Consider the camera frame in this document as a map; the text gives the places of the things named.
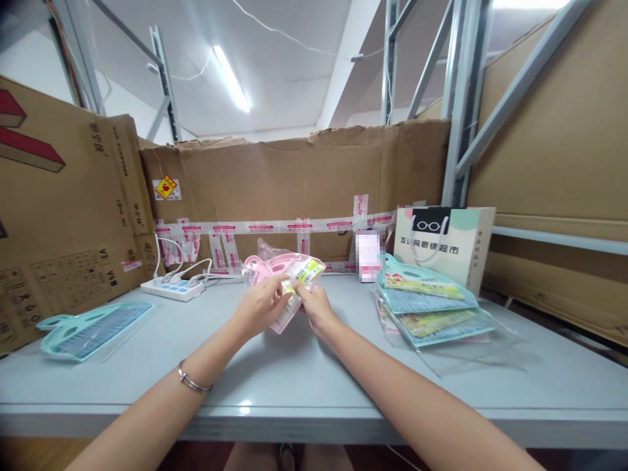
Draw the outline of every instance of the paper shopping bag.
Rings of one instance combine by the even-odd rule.
[[[494,221],[494,207],[399,208],[394,257],[437,271],[478,296]]]

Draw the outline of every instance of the hand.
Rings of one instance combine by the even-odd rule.
[[[340,324],[329,304],[327,293],[319,286],[314,286],[312,292],[303,285],[294,287],[303,300],[303,307],[309,317],[309,325],[318,337],[325,338],[327,330]]]
[[[292,293],[282,295],[281,282],[287,279],[288,275],[266,278],[242,296],[232,320],[244,329],[248,338],[261,334],[279,318],[292,296]]]

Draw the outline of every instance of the metal rack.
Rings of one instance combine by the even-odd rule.
[[[399,14],[400,0],[386,2],[382,123],[388,124],[394,108],[396,42],[398,33],[412,8],[422,2],[409,0]],[[442,206],[464,206],[469,172],[512,111],[525,97],[541,70],[580,19],[593,0],[571,0],[554,18],[541,41],[525,62],[482,128],[477,131],[480,99],[486,68],[488,38],[491,30],[492,0],[449,0],[432,50],[419,79],[410,105],[408,119],[414,119],[434,72],[443,45],[449,37],[447,69],[442,103],[442,118],[451,120],[447,150]],[[495,227],[494,234],[543,241],[592,251],[628,255],[628,243],[554,234],[515,228]]]
[[[78,97],[75,98],[75,105],[84,107],[93,111],[94,113],[105,116],[105,109],[103,106],[103,98],[100,94],[100,88],[98,86],[96,71],[94,69],[94,63],[89,51],[88,41],[81,27],[81,19],[76,6],[75,0],[50,0],[54,10],[56,12],[57,19],[61,25],[62,31],[59,31],[55,21],[53,20],[50,9],[46,6],[44,1],[32,1],[28,4],[26,14],[23,19],[20,19],[17,24],[10,28],[8,31],[3,31],[2,40],[0,41],[0,50],[8,48],[10,45],[19,41],[23,36],[30,31],[37,29],[45,23],[49,23],[53,36],[56,40],[58,50],[60,51],[60,58],[66,68],[66,76],[70,84],[70,76],[67,60],[71,60],[72,68],[78,72]],[[144,42],[138,38],[131,29],[124,24],[109,8],[103,3],[102,0],[91,0],[91,2],[98,7],[98,9],[112,21],[120,31],[125,34],[131,41],[133,41],[138,48],[146,54],[148,59],[155,64],[155,68],[159,74],[160,82],[162,85],[162,91],[164,93],[164,100],[157,112],[157,115],[150,127],[150,131],[146,138],[152,141],[159,130],[162,118],[166,115],[170,132],[172,134],[173,142],[181,140],[181,129],[179,127],[179,117],[177,115],[177,108],[175,105],[175,99],[172,91],[172,84],[170,81],[170,73],[168,70],[168,64],[166,60],[166,53],[164,52],[164,43],[162,41],[159,28],[157,26],[150,28],[150,38],[152,41],[152,50],[148,48]],[[70,58],[67,59],[63,56],[61,51],[63,50],[61,34],[65,39],[67,48],[70,51]]]

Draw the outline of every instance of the warning label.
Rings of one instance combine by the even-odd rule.
[[[155,189],[155,200],[157,201],[181,199],[181,187],[177,179],[172,179],[166,175],[163,180],[153,180],[152,187]]]
[[[41,311],[33,292],[19,268],[0,271],[0,311],[15,314],[22,327],[29,328],[41,321]],[[17,338],[9,320],[0,317],[0,343]]]
[[[118,284],[105,249],[46,260],[32,268],[53,314],[64,313]]]

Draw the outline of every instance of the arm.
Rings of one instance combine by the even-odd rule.
[[[475,410],[342,324],[323,289],[297,291],[316,335],[431,469],[542,470]]]
[[[247,291],[232,318],[185,360],[183,372],[193,382],[203,387],[213,384],[242,345],[277,320],[290,298],[276,296],[285,278],[266,279]],[[175,368],[109,425],[67,469],[157,469],[205,396],[181,383]]]

